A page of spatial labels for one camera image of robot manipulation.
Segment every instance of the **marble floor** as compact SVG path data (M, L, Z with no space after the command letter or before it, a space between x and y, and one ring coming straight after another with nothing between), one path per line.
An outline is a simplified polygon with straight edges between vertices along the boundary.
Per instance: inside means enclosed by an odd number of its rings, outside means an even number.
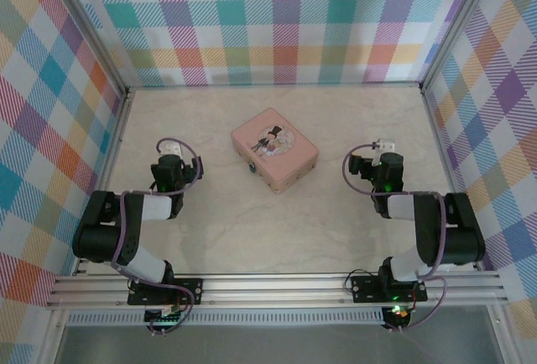
M274 107L320 150L316 168L282 195L250 173L231 131ZM347 151L394 138L406 190L448 185L420 93L413 87L212 87L137 91L110 188L146 190L162 137L190 144L205 176L175 220L145 222L142 244L177 273L376 270L415 243L411 222L385 220L347 187ZM370 185L357 177L358 185ZM106 267L91 265L91 273Z

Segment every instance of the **tartan pattern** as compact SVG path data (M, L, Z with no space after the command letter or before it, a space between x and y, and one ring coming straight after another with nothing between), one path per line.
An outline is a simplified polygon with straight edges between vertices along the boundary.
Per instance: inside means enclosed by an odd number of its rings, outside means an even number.
M537 346L537 0L481 0L428 95L458 188Z
M102 0L143 86L417 81L460 2Z
M435 37L435 42L430 47L429 53L427 54L427 57L425 58L425 63L421 67L420 73L418 74L418 81L422 82L423 78L425 77L425 74L427 73L427 70L430 68L430 64L436 57L436 53L438 52L438 49L440 48L440 45L444 41L444 38L446 37L447 33L450 30L451 23L453 23L453 20L455 19L457 13L459 12L459 9L461 8L463 0L454 0L451 4L450 10L447 13L446 17L444 18L444 22L442 23L440 30L438 30L438 33Z
M0 0L0 16L0 362L20 364L73 262L120 95L61 0Z

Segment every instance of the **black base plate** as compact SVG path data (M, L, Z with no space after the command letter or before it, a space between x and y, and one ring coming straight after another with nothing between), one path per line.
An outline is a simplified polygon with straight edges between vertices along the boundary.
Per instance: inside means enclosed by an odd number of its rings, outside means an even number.
M201 304L202 278L174 278L172 284L189 289L195 297L194 305ZM129 287L128 305L176 305L178 301L181 305L191 303L190 299L177 289L165 289L135 282L131 282Z
M394 289L384 293L378 276L351 277L352 301L354 303L412 303L414 296L412 288ZM414 288L416 301L427 301L427 290Z

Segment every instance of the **girl illustration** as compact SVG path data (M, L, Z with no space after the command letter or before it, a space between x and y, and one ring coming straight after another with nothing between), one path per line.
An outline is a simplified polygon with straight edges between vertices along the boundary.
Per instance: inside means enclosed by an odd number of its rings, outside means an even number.
M269 133L267 133L267 136L265 138L260 138L257 144L253 145L251 149L254 152L257 152L261 148L269 149L270 147L270 148L273 148L273 151L274 151L275 146L273 146L272 143L276 140L276 138L278 137L278 133L280 133L281 130L282 130L281 127L273 127L272 130Z
M259 156L274 156L288 152L295 143L295 136L287 127L274 125L266 127L258 136L258 142L251 149Z

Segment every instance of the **illustrated lid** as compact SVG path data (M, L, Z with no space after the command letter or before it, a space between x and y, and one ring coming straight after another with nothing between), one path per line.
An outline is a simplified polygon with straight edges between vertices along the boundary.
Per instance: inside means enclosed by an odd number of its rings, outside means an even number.
M232 137L276 182L319 153L313 143L273 108L235 129Z

